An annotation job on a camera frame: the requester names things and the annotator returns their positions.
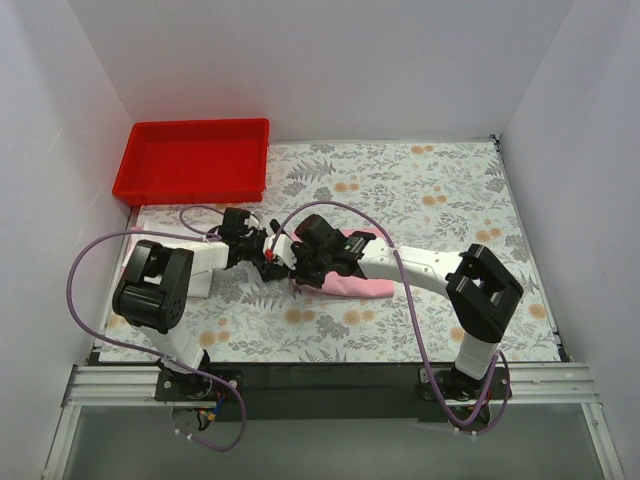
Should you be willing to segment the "pink t shirt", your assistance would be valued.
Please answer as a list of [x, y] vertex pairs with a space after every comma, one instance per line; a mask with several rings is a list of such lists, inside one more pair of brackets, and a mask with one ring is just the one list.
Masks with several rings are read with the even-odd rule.
[[[381, 232], [375, 228], [364, 229], [339, 229], [343, 234], [349, 236], [355, 231], [364, 231], [370, 234], [370, 240], [378, 239]], [[335, 272], [330, 272], [325, 277], [325, 283], [321, 288], [313, 288], [306, 285], [301, 287], [310, 288], [328, 295], [352, 298], [391, 298], [394, 295], [394, 282], [384, 279], [360, 279], [355, 277], [341, 277]]]

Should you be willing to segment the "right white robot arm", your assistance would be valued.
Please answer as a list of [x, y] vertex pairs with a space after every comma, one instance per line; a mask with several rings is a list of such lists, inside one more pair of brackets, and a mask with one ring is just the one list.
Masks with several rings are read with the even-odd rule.
[[473, 244], [461, 253], [394, 249], [380, 234], [356, 230], [346, 235], [316, 214], [296, 228], [287, 255], [300, 285], [319, 288], [336, 273], [408, 283], [448, 299], [463, 339], [453, 366], [435, 378], [450, 399], [469, 398], [481, 388], [523, 296], [520, 283], [485, 246]]

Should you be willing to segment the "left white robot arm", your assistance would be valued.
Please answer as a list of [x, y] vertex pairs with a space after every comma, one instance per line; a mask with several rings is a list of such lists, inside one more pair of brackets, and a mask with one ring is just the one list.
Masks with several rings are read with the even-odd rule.
[[205, 280], [240, 262], [251, 263], [265, 282], [288, 275], [285, 267], [265, 257], [267, 231], [247, 210], [226, 208], [221, 223], [203, 235], [203, 242], [181, 246], [137, 241], [112, 299], [114, 313], [168, 357], [160, 359], [158, 366], [171, 385], [192, 400], [211, 399], [218, 389], [209, 378], [190, 372], [210, 364], [206, 350], [182, 321], [190, 287], [195, 284], [196, 291], [206, 295]]

